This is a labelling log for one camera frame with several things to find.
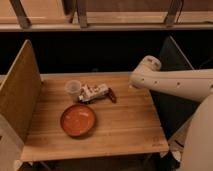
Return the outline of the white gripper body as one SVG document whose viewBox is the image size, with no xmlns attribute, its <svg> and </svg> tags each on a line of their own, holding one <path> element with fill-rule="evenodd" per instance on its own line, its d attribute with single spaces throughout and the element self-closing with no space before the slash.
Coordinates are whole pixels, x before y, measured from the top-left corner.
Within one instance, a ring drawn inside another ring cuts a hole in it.
<svg viewBox="0 0 213 171">
<path fill-rule="evenodd" d="M 90 102 L 91 100 L 103 97 L 109 92 L 109 88 L 106 84 L 99 84 L 93 87 L 85 84 L 81 88 L 81 93 L 78 99 L 82 103 Z"/>
</svg>

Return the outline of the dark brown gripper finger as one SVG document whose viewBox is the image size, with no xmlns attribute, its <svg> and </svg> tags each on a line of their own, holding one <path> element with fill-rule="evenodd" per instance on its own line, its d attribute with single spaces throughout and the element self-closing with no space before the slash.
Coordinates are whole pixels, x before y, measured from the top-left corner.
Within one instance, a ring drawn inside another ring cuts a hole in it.
<svg viewBox="0 0 213 171">
<path fill-rule="evenodd" d="M 112 101 L 112 103 L 117 102 L 117 98 L 116 98 L 116 96 L 115 96 L 115 94 L 114 94 L 114 92 L 111 88 L 109 88 L 109 90 L 108 90 L 108 97 Z"/>
</svg>

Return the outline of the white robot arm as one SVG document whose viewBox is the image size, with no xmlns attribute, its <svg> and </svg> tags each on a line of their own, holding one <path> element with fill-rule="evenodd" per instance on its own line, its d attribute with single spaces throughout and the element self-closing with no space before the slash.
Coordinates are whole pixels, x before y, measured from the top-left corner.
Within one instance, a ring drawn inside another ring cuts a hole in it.
<svg viewBox="0 0 213 171">
<path fill-rule="evenodd" d="M 169 139 L 169 146 L 181 155 L 177 171 L 213 171 L 213 69 L 161 71 L 161 62 L 148 55 L 131 73 L 129 83 L 200 102 Z"/>
</svg>

